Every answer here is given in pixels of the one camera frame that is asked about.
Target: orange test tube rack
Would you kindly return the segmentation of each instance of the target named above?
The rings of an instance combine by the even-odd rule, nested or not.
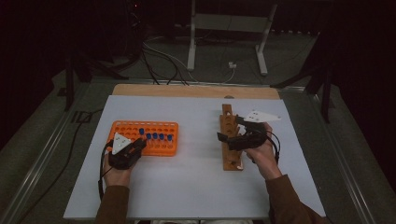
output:
[[[115,133],[131,139],[134,142],[136,139],[141,137],[140,129],[144,129],[144,136],[147,133],[153,135],[163,134],[164,139],[149,139],[147,146],[142,150],[142,156],[163,156],[172,157],[177,153],[177,136],[178,136],[178,124],[176,122],[169,121],[140,121],[140,120],[116,120],[111,126],[110,134],[108,135],[107,142],[114,138]]]

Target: metal stand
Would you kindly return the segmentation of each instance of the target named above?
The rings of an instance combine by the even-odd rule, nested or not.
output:
[[[262,54],[265,42],[271,30],[272,21],[276,12],[277,4],[273,4],[268,17],[243,17],[232,15],[201,14],[195,11],[195,1],[191,0],[191,37],[189,59],[187,69],[194,70],[195,61],[195,29],[242,31],[252,33],[262,33],[262,42],[256,46],[257,61],[260,67],[260,74],[268,74],[264,56]]]
[[[304,91],[308,94],[317,94],[320,87],[323,86],[323,95],[322,95],[322,102],[321,102],[321,115],[326,120],[329,121],[329,103],[330,103],[330,91],[332,86],[332,60],[335,50],[329,56],[328,60],[324,63],[314,66],[306,71],[300,72],[294,77],[291,77],[283,82],[280,82],[275,85],[270,85],[272,88],[283,89],[290,84],[304,78],[304,77],[311,77],[308,84],[306,85]]]
[[[74,102],[74,71],[78,75],[80,81],[89,82],[92,79],[90,70],[87,65],[103,71],[105,74],[119,80],[126,80],[128,77],[123,77],[113,70],[107,68],[101,63],[92,59],[83,52],[68,52],[65,57],[65,71],[66,71],[66,106],[64,111],[68,111]]]

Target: brown sleeve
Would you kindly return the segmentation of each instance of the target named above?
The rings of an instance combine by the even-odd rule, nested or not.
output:
[[[124,186],[110,186],[96,214],[95,223],[126,223],[129,189]]]
[[[323,217],[300,202],[287,175],[266,180],[265,184],[274,209],[276,224],[324,223]]]

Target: table leg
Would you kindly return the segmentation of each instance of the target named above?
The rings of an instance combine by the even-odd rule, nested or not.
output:
[[[195,64],[195,0],[191,1],[191,36],[190,36],[190,49],[189,59],[187,60],[187,69],[194,70]]]
[[[265,29],[262,32],[262,42],[260,43],[260,45],[256,46],[257,61],[260,67],[260,74],[262,76],[266,76],[268,74],[267,65],[265,64],[264,55],[262,54],[262,52],[264,50],[265,42],[267,41],[268,35],[271,31],[271,25],[276,12],[276,7],[277,4],[272,5],[270,14],[268,15],[267,23],[265,24]]]

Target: hand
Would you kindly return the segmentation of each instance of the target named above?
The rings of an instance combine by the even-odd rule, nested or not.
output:
[[[131,180],[131,172],[134,169],[134,165],[131,166],[128,170],[117,170],[116,168],[111,168],[108,164],[108,154],[105,155],[105,166],[103,167],[103,174],[105,174],[104,179],[106,186],[125,186],[129,188],[129,182]]]
[[[272,127],[264,122],[268,138],[272,137]],[[256,148],[245,149],[247,156],[253,160],[259,167],[260,174],[266,180],[275,179],[282,176],[279,167],[276,164],[273,145],[270,141],[265,141],[261,146]]]

